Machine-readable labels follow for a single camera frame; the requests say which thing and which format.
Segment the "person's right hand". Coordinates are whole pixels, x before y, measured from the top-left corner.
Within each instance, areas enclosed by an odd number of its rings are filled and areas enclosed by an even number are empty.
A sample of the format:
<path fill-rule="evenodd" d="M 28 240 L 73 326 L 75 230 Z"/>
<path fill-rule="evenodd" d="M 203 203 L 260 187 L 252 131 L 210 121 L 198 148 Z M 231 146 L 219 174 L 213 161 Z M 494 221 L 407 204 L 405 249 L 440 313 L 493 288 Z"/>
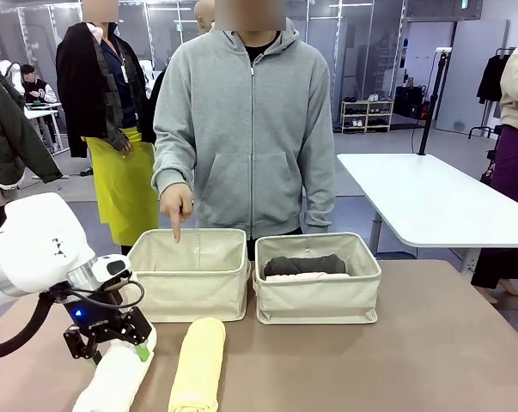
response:
<path fill-rule="evenodd" d="M 160 211 L 169 218 L 174 242 L 181 239 L 181 225 L 188 220 L 193 211 L 193 194 L 190 186 L 177 183 L 166 188 L 160 196 Z"/>

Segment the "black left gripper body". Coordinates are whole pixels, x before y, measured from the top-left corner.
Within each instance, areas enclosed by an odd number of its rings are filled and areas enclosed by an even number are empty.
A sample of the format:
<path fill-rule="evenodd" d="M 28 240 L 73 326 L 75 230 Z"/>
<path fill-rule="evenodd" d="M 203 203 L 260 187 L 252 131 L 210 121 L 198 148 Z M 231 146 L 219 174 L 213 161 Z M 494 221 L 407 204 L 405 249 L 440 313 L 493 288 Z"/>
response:
<path fill-rule="evenodd" d="M 116 308 L 106 308 L 101 303 L 120 306 L 123 303 L 120 294 L 91 294 L 87 300 L 73 300 L 66 304 L 74 325 L 86 337 L 95 331 L 99 339 L 109 340 L 120 334 L 131 334 L 132 325 L 125 314 Z"/>

